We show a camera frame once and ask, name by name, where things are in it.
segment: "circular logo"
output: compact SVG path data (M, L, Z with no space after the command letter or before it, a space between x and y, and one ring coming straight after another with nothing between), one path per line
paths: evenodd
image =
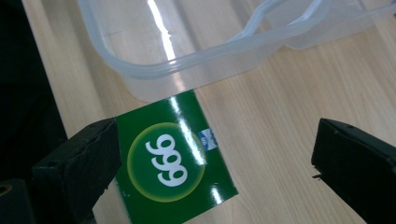
M131 145L127 169L145 197L162 203L180 200L195 190L205 172L199 138L175 123L148 127Z

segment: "blue and white sticker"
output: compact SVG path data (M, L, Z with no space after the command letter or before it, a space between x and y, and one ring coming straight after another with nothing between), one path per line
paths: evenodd
M218 142L216 141L216 137L211 129L205 129L198 132L198 137L201 140L205 151L218 147Z

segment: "plastic container compartment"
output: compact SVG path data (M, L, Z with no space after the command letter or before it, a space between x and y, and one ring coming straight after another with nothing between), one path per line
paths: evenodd
M359 18L347 12L336 18L342 6L368 21L394 8L385 0L384 9L373 11L356 7L358 0L78 2L93 46L132 95L149 102L247 71L283 45L300 49L330 40L322 24L337 30L339 19Z

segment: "wooden table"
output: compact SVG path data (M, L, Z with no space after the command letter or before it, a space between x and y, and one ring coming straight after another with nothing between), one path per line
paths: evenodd
M24 0L68 136L145 105L93 49L76 1ZM396 20L196 90L239 195L189 223L363 223L310 163L320 118L396 145ZM127 222L111 184L98 223Z

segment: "green packet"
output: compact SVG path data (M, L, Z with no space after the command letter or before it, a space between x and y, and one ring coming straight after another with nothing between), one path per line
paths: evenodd
M193 91L117 117L130 220L182 223L237 194Z

